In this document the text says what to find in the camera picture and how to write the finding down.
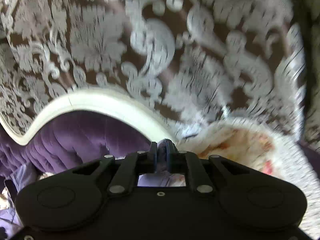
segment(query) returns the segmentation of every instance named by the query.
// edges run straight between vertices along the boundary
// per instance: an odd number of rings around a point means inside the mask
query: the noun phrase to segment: silver screw
[[[114,185],[109,188],[109,191],[113,194],[120,194],[125,191],[125,188],[121,185]]]
[[[213,188],[209,185],[200,185],[197,187],[197,191],[200,193],[210,193],[213,191]]]

